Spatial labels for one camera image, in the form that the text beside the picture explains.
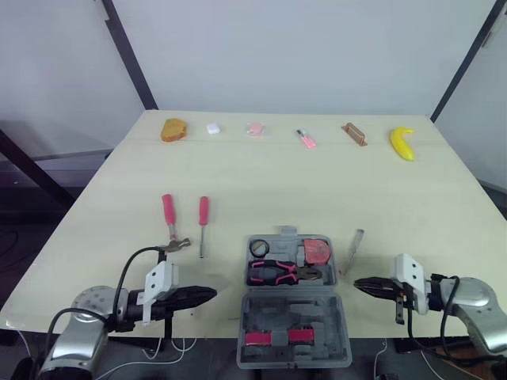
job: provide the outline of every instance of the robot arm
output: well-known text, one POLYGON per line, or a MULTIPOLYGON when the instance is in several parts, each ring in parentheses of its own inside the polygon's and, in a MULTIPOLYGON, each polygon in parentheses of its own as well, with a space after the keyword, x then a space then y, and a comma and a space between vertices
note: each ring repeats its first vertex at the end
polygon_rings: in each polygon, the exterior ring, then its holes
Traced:
POLYGON ((216 296, 209 287, 177 287, 176 270, 170 261, 163 260, 147 274, 148 291, 122 289, 117 318, 112 317, 116 289, 99 286, 83 291, 72 306, 98 313, 108 322, 85 313, 72 313, 69 324, 46 353, 38 379, 91 380, 109 331, 127 332, 134 329, 137 321, 170 319, 174 311, 199 306, 216 296))
MULTIPOLYGON (((425 279, 422 266, 406 254, 395 258, 395 273, 390 279, 369 277, 354 283, 369 295, 395 301, 395 320, 401 325, 404 324, 403 307, 411 307, 420 314, 443 310, 454 285, 454 279, 443 275, 425 279)), ((480 279, 460 279, 450 315, 465 324, 472 343, 482 355, 507 354, 507 315, 489 285, 480 279)))

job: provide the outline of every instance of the table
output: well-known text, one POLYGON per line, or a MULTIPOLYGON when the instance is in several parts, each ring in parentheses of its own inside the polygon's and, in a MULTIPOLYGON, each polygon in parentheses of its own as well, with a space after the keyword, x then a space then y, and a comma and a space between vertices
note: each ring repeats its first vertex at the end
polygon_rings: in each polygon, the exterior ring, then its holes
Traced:
MULTIPOLYGON (((171 254, 184 284, 215 287, 219 294, 173 320, 174 336, 236 337, 246 293, 246 240, 293 225, 300 234, 331 238, 337 266, 346 262, 357 228, 365 230, 355 263, 335 289, 344 303, 350 337, 403 337, 395 304, 353 288, 365 276, 389 276, 393 258, 409 253, 427 272, 474 276, 497 292, 507 310, 507 228, 456 153, 426 116, 318 116, 146 111, 112 152, 59 224, 0 313, 7 329, 45 331, 51 317, 94 285, 116 286, 130 255, 165 244, 161 195, 173 194, 180 238, 193 245, 171 254), (188 122, 188 135, 164 143, 167 118, 188 122), (246 135, 265 123, 259 138, 246 135), (358 145, 341 126, 366 134, 358 145), (205 125, 222 126, 208 135, 205 125), (388 132, 406 126, 416 160, 402 160, 388 132), (307 150, 295 134, 306 128, 318 144, 307 150), (198 258, 200 196, 209 196, 206 257, 198 258)), ((155 254, 136 259, 125 286, 143 286, 155 254)), ((437 336, 440 313, 416 316, 414 333, 437 336)), ((65 318, 57 324, 61 331, 65 318)), ((138 326, 123 336, 160 336, 163 323, 138 326)), ((450 318, 448 335, 465 329, 450 318)))

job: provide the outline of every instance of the pink hammer handle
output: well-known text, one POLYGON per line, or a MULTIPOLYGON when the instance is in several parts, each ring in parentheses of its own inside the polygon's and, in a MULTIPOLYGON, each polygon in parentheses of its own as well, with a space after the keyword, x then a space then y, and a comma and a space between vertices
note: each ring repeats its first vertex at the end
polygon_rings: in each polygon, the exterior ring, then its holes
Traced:
POLYGON ((199 225, 206 226, 208 224, 209 199, 207 196, 201 196, 199 201, 199 225))
POLYGON ((162 196, 162 203, 164 203, 164 216, 166 217, 166 223, 176 223, 176 213, 174 212, 173 197, 170 194, 165 194, 162 196))

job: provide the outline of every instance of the screwdriver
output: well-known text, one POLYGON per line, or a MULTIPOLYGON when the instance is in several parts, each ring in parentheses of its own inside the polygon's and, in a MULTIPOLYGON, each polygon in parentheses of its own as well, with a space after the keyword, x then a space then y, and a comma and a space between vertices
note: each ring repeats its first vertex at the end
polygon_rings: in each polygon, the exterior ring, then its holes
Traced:
POLYGON ((208 224, 209 199, 207 196, 201 196, 199 200, 199 225, 200 225, 200 244, 199 257, 204 258, 204 226, 208 224))

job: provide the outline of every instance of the banana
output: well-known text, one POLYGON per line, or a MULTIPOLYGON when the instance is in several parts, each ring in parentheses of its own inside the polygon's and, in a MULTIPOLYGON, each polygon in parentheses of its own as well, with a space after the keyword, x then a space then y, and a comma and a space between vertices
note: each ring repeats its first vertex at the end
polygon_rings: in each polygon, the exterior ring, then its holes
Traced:
POLYGON ((413 161, 415 157, 414 151, 410 148, 409 144, 405 142, 403 135, 405 133, 412 132, 414 132, 413 129, 398 127, 393 129, 391 131, 391 135, 389 136, 393 148, 402 158, 406 159, 407 161, 413 161))

